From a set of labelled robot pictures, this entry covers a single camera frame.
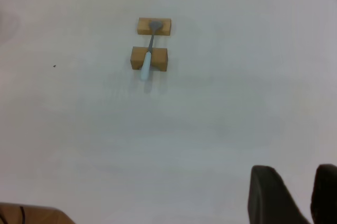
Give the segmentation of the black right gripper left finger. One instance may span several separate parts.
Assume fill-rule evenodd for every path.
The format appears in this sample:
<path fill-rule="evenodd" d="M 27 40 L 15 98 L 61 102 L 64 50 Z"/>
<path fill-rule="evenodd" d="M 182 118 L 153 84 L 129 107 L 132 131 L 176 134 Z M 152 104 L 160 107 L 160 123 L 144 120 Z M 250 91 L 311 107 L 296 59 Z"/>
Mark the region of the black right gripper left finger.
<path fill-rule="evenodd" d="M 264 165 L 251 169 L 247 211 L 251 224 L 308 223 L 282 177 L 274 168 Z"/>

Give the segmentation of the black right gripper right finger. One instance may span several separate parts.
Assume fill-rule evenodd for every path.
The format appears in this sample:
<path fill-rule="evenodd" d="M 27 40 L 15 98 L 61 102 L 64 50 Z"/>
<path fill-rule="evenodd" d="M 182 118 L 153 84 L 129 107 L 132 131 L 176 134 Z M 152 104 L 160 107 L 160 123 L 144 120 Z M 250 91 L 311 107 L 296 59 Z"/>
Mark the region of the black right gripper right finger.
<path fill-rule="evenodd" d="M 314 223 L 336 223 L 336 166 L 321 164 L 316 170 L 312 192 Z"/>

